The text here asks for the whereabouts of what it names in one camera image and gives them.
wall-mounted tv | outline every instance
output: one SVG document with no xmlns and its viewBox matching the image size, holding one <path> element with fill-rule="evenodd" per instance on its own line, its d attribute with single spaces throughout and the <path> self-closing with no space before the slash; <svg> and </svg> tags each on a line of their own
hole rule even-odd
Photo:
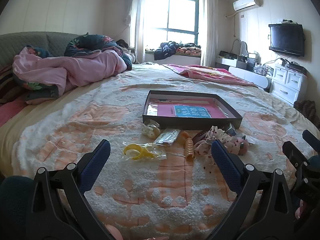
<svg viewBox="0 0 320 240">
<path fill-rule="evenodd" d="M 269 24 L 271 49 L 277 53 L 304 57 L 304 34 L 300 24 Z"/>
</svg>

yellow plastic toy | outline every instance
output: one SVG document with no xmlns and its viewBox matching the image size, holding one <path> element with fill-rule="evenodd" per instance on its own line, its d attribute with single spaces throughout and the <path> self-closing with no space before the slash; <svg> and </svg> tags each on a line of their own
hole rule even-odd
<svg viewBox="0 0 320 240">
<path fill-rule="evenodd" d="M 146 148 L 141 147 L 138 144 L 129 144 L 126 148 L 124 148 L 123 153 L 124 155 L 127 154 L 128 150 L 135 150 L 139 152 L 139 155 L 136 157 L 133 157 L 133 160 L 139 160 L 143 157 L 149 157 L 149 158 L 155 158 L 156 155 L 154 155 L 153 153 L 149 152 Z"/>
</svg>

window frame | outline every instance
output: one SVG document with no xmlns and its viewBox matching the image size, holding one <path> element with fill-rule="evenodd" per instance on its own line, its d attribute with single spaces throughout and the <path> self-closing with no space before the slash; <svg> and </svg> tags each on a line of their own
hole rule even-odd
<svg viewBox="0 0 320 240">
<path fill-rule="evenodd" d="M 195 11 L 195 30 L 193 31 L 185 31 L 179 29 L 170 29 L 169 28 L 169 15 L 170 15 L 170 0 L 168 3 L 168 21 L 167 21 L 167 28 L 151 28 L 155 30 L 163 30 L 167 31 L 167 40 L 168 40 L 168 32 L 176 32 L 176 33 L 186 33 L 192 34 L 195 36 L 195 44 L 198 45 L 198 36 L 199 36 L 199 0 L 190 0 L 196 3 L 196 11 Z"/>
</svg>

gray upholstered headboard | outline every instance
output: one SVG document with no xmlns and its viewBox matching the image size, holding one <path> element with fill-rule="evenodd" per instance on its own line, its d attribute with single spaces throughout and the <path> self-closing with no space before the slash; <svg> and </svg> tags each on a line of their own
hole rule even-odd
<svg viewBox="0 0 320 240">
<path fill-rule="evenodd" d="M 40 47 L 55 57 L 64 54 L 67 44 L 78 34 L 57 32 L 22 32 L 0 35 L 0 69 L 11 64 L 13 57 L 26 46 Z"/>
</svg>

air conditioner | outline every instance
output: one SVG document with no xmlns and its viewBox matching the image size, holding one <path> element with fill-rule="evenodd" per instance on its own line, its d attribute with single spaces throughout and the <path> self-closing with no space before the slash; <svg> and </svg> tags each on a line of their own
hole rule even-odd
<svg viewBox="0 0 320 240">
<path fill-rule="evenodd" d="M 243 12 L 260 7 L 260 0 L 238 0 L 233 3 L 236 12 Z"/>
</svg>

